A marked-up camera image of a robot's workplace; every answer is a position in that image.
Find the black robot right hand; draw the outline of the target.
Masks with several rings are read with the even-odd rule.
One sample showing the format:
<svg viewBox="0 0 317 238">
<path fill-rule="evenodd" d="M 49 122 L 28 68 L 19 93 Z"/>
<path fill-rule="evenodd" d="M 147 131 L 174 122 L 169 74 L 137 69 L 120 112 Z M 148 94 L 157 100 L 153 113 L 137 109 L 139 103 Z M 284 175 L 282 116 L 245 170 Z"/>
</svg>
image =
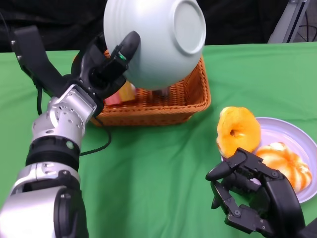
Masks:
<svg viewBox="0 0 317 238">
<path fill-rule="evenodd" d="M 251 152 L 238 148 L 211 169 L 206 180 L 214 194 L 212 209 L 220 207 L 224 222 L 233 228 L 265 238 L 295 238 L 306 226 L 287 177 Z"/>
</svg>

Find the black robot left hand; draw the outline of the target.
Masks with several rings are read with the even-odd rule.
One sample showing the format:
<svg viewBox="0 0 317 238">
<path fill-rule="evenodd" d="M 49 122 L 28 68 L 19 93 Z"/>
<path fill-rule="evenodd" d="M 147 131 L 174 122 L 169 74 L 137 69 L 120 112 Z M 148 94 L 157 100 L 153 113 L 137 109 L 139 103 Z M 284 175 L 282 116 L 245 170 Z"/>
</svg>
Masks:
<svg viewBox="0 0 317 238">
<path fill-rule="evenodd" d="M 95 117 L 104 109 L 104 99 L 125 84 L 123 74 L 128 70 L 140 42 L 139 34 L 131 31 L 107 57 L 105 36 L 100 33 L 75 57 L 71 75 L 96 103 Z"/>
</svg>

